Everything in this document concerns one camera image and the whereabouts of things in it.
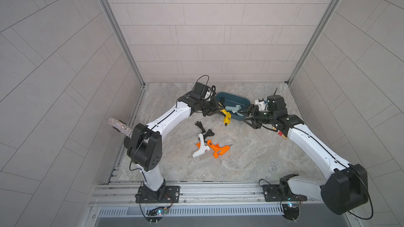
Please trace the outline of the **yellow hot glue gun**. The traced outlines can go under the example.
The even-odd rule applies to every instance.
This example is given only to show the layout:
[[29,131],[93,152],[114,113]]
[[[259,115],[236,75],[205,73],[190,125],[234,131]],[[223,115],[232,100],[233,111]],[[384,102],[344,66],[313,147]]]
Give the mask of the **yellow hot glue gun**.
[[226,109],[222,109],[220,113],[224,116],[223,123],[224,126],[227,127],[231,121],[231,114],[228,111],[226,111]]

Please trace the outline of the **orange hot glue gun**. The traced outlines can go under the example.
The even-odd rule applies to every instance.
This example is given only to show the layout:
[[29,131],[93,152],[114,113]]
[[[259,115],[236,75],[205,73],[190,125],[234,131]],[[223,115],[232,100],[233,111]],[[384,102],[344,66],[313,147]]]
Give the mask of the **orange hot glue gun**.
[[230,150],[231,145],[227,145],[224,147],[220,147],[219,144],[213,144],[211,140],[207,141],[208,146],[214,151],[213,155],[215,158],[218,158],[219,156],[222,156],[225,154],[228,150]]

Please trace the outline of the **white hot glue gun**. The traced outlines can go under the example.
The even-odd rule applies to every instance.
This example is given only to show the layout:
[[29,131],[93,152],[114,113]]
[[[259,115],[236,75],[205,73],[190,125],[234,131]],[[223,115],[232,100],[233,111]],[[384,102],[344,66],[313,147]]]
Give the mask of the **white hot glue gun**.
[[195,125],[201,130],[201,133],[198,134],[198,143],[196,144],[198,149],[190,156],[190,159],[197,158],[205,154],[206,152],[210,151],[210,147],[207,145],[205,138],[212,137],[215,135],[211,129],[208,129],[206,131],[200,121],[197,121]]

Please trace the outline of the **mint green hot glue gun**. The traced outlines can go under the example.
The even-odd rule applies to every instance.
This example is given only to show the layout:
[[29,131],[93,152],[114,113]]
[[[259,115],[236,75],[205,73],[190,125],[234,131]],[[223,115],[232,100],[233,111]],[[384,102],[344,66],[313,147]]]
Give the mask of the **mint green hot glue gun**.
[[241,110],[241,105],[237,104],[236,106],[226,106],[225,109],[229,113],[232,114],[232,116],[238,116],[238,117],[243,117],[244,115],[239,113],[238,111]]

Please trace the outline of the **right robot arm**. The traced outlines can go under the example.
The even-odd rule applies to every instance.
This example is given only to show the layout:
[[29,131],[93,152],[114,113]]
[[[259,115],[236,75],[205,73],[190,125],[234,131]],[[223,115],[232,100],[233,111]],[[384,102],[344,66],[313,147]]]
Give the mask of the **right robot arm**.
[[299,176],[289,177],[286,184],[291,193],[319,200],[337,215],[372,203],[366,169],[360,164],[351,164],[333,152],[297,115],[289,115],[285,108],[261,111],[256,105],[249,105],[238,113],[245,117],[244,122],[252,128],[261,129],[271,125],[271,131],[279,132],[293,141],[326,178],[325,181],[317,181]]

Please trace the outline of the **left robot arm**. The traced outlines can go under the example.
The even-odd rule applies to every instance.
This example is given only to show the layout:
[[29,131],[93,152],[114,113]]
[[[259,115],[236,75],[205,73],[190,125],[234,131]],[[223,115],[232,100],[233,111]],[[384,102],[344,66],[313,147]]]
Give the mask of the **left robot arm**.
[[145,186],[152,192],[158,192],[165,186],[165,180],[159,170],[159,162],[163,155],[164,138],[183,120],[195,112],[203,116],[221,114],[224,124],[228,126],[231,114],[212,96],[207,100],[200,97],[182,96],[176,104],[161,117],[147,125],[134,127],[129,140],[124,143],[131,163],[143,174]]

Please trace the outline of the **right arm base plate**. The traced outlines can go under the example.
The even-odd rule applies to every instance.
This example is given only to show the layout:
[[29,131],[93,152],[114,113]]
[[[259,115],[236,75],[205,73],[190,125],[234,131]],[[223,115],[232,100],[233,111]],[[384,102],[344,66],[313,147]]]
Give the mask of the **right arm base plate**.
[[307,201],[307,197],[304,195],[297,195],[291,193],[289,189],[285,191],[279,187],[279,185],[261,185],[263,188],[264,198],[266,202],[304,202]]

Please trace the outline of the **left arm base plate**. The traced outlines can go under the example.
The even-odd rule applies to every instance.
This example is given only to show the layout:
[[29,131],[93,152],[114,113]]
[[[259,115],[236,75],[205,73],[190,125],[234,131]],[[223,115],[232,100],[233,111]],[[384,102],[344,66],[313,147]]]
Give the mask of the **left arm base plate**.
[[135,195],[136,203],[178,203],[180,186],[162,186],[158,191],[152,191],[141,186]]

